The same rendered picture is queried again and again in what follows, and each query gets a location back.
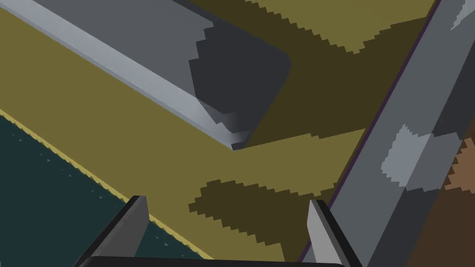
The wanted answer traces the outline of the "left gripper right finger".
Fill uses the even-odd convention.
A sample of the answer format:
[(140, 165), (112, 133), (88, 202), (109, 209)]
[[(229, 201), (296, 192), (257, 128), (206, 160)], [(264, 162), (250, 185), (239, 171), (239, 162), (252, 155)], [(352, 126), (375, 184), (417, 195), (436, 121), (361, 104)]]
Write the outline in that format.
[(307, 262), (334, 267), (362, 267), (330, 209), (322, 200), (311, 200), (307, 228), (310, 246)]

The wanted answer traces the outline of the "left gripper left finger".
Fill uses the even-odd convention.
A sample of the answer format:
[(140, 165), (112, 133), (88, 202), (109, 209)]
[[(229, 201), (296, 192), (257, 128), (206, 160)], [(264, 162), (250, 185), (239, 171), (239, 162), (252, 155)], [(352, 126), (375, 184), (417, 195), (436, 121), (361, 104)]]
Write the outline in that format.
[(92, 256), (133, 257), (149, 224), (145, 196), (133, 196), (108, 223), (81, 258)]

